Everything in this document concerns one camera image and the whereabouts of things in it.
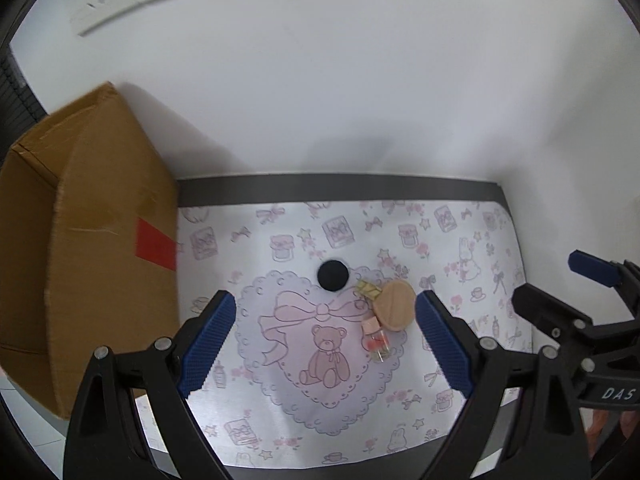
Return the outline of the operator right hand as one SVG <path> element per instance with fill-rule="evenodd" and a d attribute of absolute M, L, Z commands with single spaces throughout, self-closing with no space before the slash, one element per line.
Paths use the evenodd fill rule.
<path fill-rule="evenodd" d="M 586 429 L 589 455 L 593 458 L 608 440 L 626 442 L 639 423 L 638 411 L 610 412 L 593 410 L 592 419 Z"/>

